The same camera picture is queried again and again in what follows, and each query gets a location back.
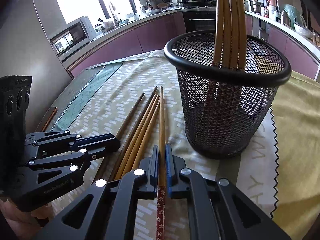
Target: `microwave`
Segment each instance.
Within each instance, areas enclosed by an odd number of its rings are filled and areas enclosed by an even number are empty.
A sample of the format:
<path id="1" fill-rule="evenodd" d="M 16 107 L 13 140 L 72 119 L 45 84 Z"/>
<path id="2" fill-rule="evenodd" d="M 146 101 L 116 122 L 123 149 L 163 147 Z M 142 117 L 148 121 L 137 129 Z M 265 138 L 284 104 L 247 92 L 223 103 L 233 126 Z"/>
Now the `microwave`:
<path id="1" fill-rule="evenodd" d="M 82 16 L 64 26 L 49 41 L 60 61 L 63 62 L 95 37 L 96 32 L 88 16 Z"/>

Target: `black mesh basket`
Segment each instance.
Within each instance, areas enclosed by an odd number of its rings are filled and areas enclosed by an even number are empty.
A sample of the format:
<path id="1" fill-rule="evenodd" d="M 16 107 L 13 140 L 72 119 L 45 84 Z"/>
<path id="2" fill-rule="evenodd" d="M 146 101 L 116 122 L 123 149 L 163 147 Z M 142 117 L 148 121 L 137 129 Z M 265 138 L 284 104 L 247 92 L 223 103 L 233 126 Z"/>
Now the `black mesh basket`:
<path id="1" fill-rule="evenodd" d="M 214 38 L 210 30 L 185 33 L 170 40 L 164 54 L 177 68 L 189 143 L 222 159 L 247 147 L 291 67 L 281 52 L 249 35 L 244 71 L 212 66 Z"/>

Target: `metal thermos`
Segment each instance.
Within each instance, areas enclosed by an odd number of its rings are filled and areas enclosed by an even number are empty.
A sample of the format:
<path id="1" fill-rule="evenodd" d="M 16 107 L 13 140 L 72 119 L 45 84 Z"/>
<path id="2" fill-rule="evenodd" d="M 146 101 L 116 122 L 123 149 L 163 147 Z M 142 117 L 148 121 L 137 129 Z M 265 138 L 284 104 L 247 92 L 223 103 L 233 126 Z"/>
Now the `metal thermos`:
<path id="1" fill-rule="evenodd" d="M 291 21 L 290 21 L 290 18 L 288 16 L 288 13 L 285 10 L 283 10 L 282 14 L 281 14 L 281 23 L 282 24 L 286 24 L 288 26 L 290 26 L 290 24 L 291 24 Z"/>

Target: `basket base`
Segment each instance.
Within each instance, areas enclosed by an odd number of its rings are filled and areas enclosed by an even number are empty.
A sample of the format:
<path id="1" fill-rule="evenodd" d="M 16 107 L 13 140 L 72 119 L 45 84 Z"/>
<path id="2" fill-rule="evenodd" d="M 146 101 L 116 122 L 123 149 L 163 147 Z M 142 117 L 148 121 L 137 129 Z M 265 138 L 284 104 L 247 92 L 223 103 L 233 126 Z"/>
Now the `basket base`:
<path id="1" fill-rule="evenodd" d="M 204 103 L 199 103 L 196 107 L 194 107 L 190 112 L 190 120 L 191 119 L 194 120 L 195 117 L 198 117 L 199 116 L 198 113 L 202 112 L 203 107 L 204 107 Z M 246 123 L 246 122 L 250 122 L 250 119 L 248 115 L 245 113 L 245 111 L 239 106 L 237 113 L 235 114 L 234 123 L 239 123 L 240 121 L 243 123 Z M 200 120 L 196 123 L 193 122 L 191 125 L 192 126 L 191 130 L 198 131 L 200 123 L 201 123 Z M 235 135 L 239 136 L 239 134 L 241 134 L 239 133 L 239 129 L 242 130 L 241 128 L 239 128 L 239 126 L 234 126 L 230 132 L 230 137 L 232 138 Z M 189 138 L 187 132 L 186 132 L 186 137 L 191 147 L 196 152 L 210 159 L 227 159 L 227 158 L 231 158 L 236 155 L 239 155 L 244 151 L 244 149 L 246 149 L 251 139 L 251 136 L 246 136 L 242 138 L 242 140 L 236 142 L 233 145 L 228 145 L 227 147 L 211 147 L 210 149 L 208 149 L 201 145 L 197 145 L 193 143 L 191 138 Z"/>

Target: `zigzag edge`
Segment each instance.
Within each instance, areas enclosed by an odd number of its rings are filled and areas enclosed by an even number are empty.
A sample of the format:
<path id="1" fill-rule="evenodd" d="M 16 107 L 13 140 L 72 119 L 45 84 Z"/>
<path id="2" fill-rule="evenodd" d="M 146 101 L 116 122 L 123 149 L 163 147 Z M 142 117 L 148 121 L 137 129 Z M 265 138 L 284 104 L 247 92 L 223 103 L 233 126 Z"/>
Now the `zigzag edge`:
<path id="1" fill-rule="evenodd" d="M 271 219 L 273 219 L 273 212 L 276 211 L 276 209 L 277 209 L 277 203 L 278 203 L 278 201 L 279 201 L 278 198 L 276 197 L 276 195 L 278 194 L 278 190 L 276 189 L 276 187 L 277 187 L 277 185 L 278 185 L 277 177 L 279 176 L 279 173 L 278 173 L 278 171 L 277 171 L 277 169 L 279 168 L 279 163 L 278 163 L 279 155 L 277 154 L 278 151 L 279 151 L 279 149 L 278 149 L 278 147 L 277 147 L 278 141 L 277 141 L 277 139 L 276 139 L 276 137 L 277 137 L 278 135 L 277 135 L 277 133 L 276 133 L 275 120 L 273 119 L 275 116 L 272 114 L 273 110 L 272 110 L 271 107 L 270 107 L 270 110 L 271 110 L 271 111 L 270 111 L 270 114 L 271 114 L 271 116 L 272 116 L 272 117 L 271 117 L 272 126 L 274 127 L 273 132 L 275 133 L 274 140 L 276 141 L 276 143 L 275 143 L 275 148 L 276 148 L 275 154 L 276 154 L 276 156 L 277 156 L 277 159 L 276 159 L 277 167 L 276 167 L 276 169 L 275 169 L 275 172 L 276 172 L 277 175 L 276 175 L 275 178 L 274 178 L 276 184 L 275 184 L 275 186 L 273 187 L 273 188 L 275 189 L 275 191 L 276 191 L 276 193 L 275 193 L 274 196 L 273 196 L 273 197 L 276 199 L 276 202 L 274 203 L 275 209 L 272 210 L 271 213 L 270 213 Z"/>

